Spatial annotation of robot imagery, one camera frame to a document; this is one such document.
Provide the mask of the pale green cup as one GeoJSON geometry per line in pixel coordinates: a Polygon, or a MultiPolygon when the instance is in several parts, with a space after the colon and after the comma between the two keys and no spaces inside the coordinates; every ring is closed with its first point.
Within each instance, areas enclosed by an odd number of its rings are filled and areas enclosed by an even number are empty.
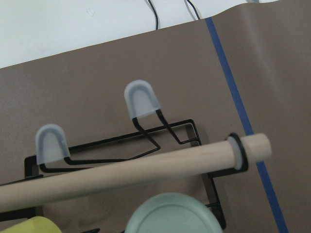
{"type": "Polygon", "coordinates": [[[181,193],[156,195],[135,210],[126,233],[222,233],[214,214],[201,202],[181,193]]]}

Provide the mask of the yellow-green cup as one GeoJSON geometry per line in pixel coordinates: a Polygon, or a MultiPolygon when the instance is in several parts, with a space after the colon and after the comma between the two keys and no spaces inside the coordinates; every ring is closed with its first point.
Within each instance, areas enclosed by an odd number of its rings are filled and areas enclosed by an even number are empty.
{"type": "Polygon", "coordinates": [[[60,228],[48,218],[35,216],[4,229],[1,233],[61,233],[60,228]]]}

